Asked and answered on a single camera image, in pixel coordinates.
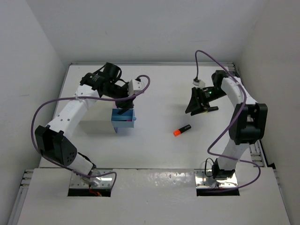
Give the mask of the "light blue drawer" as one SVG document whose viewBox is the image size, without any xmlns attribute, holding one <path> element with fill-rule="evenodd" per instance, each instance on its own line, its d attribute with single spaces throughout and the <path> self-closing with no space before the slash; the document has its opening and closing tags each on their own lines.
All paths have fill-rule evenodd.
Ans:
<svg viewBox="0 0 300 225">
<path fill-rule="evenodd" d="M 136 121 L 134 109 L 130 109 L 122 115 L 118 115 L 117 114 L 118 111 L 119 110 L 117 108 L 112 110 L 111 122 L 113 127 L 134 128 L 134 124 Z"/>
</svg>

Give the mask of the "white drawer cabinet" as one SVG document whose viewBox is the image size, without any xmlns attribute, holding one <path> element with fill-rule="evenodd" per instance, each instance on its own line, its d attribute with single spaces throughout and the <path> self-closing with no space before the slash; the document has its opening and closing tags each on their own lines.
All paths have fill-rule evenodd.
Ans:
<svg viewBox="0 0 300 225">
<path fill-rule="evenodd" d="M 97 101 L 79 122 L 79 128 L 86 134 L 115 134 L 112 124 L 112 112 L 115 103 L 110 101 Z"/>
</svg>

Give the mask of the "orange black highlighter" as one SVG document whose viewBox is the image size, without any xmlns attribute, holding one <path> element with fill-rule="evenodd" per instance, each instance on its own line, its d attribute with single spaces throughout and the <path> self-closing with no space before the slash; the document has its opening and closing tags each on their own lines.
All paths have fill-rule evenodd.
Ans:
<svg viewBox="0 0 300 225">
<path fill-rule="evenodd" d="M 179 136 L 179 135 L 181 135 L 182 133 L 188 131 L 189 129 L 191 129 L 191 125 L 189 125 L 189 124 L 188 124 L 188 125 L 185 125 L 184 127 L 181 127 L 181 128 L 179 128 L 179 129 L 175 130 L 175 131 L 173 132 L 173 135 L 174 135 L 174 136 Z"/>
</svg>

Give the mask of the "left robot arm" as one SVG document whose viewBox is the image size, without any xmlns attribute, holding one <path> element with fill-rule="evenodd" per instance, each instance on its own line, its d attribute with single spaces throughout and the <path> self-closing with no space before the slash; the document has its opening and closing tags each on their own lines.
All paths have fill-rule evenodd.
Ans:
<svg viewBox="0 0 300 225">
<path fill-rule="evenodd" d="M 71 142 L 78 125 L 88 134 L 115 134 L 118 128 L 132 128 L 133 100 L 148 88 L 138 76 L 123 85 L 120 67 L 105 63 L 93 73 L 84 75 L 64 108 L 46 125 L 31 127 L 31 138 L 37 152 L 47 161 L 86 178 L 93 177 L 96 165 L 80 153 Z"/>
</svg>

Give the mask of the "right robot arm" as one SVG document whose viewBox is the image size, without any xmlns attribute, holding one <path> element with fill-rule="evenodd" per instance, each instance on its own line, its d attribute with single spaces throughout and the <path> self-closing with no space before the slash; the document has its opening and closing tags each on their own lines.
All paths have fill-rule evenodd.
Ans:
<svg viewBox="0 0 300 225">
<path fill-rule="evenodd" d="M 225 129 L 229 141 L 212 165 L 212 177 L 220 180 L 232 177 L 245 150 L 263 138 L 268 107 L 251 97 L 237 76 L 217 70 L 211 79 L 211 87 L 191 89 L 191 99 L 185 113 L 193 116 L 208 112 L 210 102 L 225 96 L 232 103 L 234 112 L 229 127 Z"/>
</svg>

